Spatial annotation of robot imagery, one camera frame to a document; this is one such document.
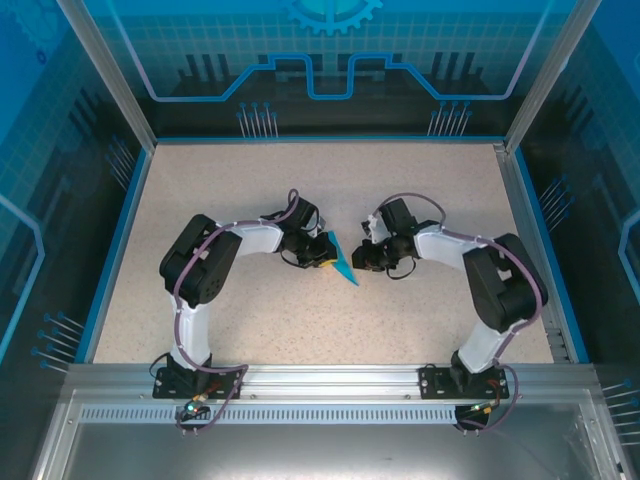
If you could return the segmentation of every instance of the black bracket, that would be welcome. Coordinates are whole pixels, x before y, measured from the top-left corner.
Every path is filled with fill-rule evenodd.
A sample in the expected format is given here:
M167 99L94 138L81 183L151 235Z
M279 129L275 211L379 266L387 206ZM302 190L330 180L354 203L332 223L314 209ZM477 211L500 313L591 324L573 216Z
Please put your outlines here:
M203 383L207 385L206 389L211 390L208 395L210 400L224 400L229 395L235 381L238 379L239 373L204 373L206 379ZM240 398L240 389L238 387L233 397ZM171 398L171 399L190 399L201 394L203 390L197 391L193 384L187 384L175 374L175 371L167 367L158 369L156 373L156 381L153 385L153 398Z
M471 380L463 392L451 377L450 367L427 365L418 369L418 386L423 400L493 400L496 391L490 380L500 385L500 399L509 398L509 386L504 370L489 368L471 376Z
M211 356L203 365L211 366ZM159 368L153 385L153 398L191 399L207 392L209 399L224 400L239 378L239 372L207 373L182 367L171 355L167 355L167 366ZM241 386L232 398L240 397Z

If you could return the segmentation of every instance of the circuit graphic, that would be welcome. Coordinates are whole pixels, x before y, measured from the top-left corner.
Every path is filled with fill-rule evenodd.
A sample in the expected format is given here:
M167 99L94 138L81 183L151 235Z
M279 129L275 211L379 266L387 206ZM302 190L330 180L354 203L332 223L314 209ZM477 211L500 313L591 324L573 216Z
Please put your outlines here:
M38 50L46 50L60 28L55 0L0 0L0 14L10 14Z
M382 7L381 0L283 0L289 20L300 28L311 28L319 35L331 36L336 31L346 34L350 28L360 28L362 20L371 20L373 10Z

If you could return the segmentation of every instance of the beige speckled surface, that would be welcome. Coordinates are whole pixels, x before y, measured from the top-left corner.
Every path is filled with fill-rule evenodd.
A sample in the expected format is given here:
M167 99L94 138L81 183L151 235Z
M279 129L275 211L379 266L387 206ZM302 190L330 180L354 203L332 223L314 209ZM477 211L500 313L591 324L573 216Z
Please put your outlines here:
M170 349L172 315L160 260L189 219L254 219L286 206L290 187L315 203L347 257L360 222L398 191L430 195L453 230L497 236L515 225L491 145L301 143L158 147L95 362L147 363ZM419 220L432 207L407 201ZM477 320L462 272L423 261L404 281L332 267L299 270L278 255L236 260L215 300L217 362L447 362ZM509 362L551 362L541 322L514 340Z

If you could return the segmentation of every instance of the robotic arm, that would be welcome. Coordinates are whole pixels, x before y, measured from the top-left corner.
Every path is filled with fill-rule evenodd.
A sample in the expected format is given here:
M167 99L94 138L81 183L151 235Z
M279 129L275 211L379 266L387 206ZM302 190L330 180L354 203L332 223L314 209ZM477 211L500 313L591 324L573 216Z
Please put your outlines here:
M325 221L315 205L297 197L297 202L289 202L287 212L291 213L278 223L273 220L283 212L263 216L255 222L238 222L222 231L188 271L179 292L182 300L179 338L182 351L197 365L211 365L208 343L211 302L220 293L237 257L253 253L283 255L287 251L295 255L297 263L285 261L300 268L320 267L337 260L337 247L324 231ZM220 228L221 225L205 215L194 216L162 260L160 275L174 314L177 305L173 292L178 278L204 241ZM167 369L186 386L187 396L204 391L210 382L208 374L185 360L175 341L167 357Z
M353 267L390 274L409 257L434 260L466 272L475 310L480 318L469 339L454 352L450 376L458 391L473 383L474 376L491 368L514 333L536 311L536 295L521 268L500 251L474 237L453 234L438 222L418 223L402 199L380 207L362 223L369 237L352 255ZM511 252L531 274L542 304L548 294L520 239L506 234L493 240Z

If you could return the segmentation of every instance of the enclosure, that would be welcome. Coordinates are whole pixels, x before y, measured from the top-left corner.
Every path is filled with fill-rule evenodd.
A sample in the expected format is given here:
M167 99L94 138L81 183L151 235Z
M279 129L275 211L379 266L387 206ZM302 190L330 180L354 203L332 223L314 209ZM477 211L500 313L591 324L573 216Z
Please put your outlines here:
M638 21L612 0L0 4L7 478L635 478ZM256 219L290 188L347 260L398 192L519 236L549 299L501 357L500 428L466 432L482 398L419 376L478 322L463 273L356 286L260 254L211 303L239 396L182 438L150 368L174 341L160 263L194 215Z

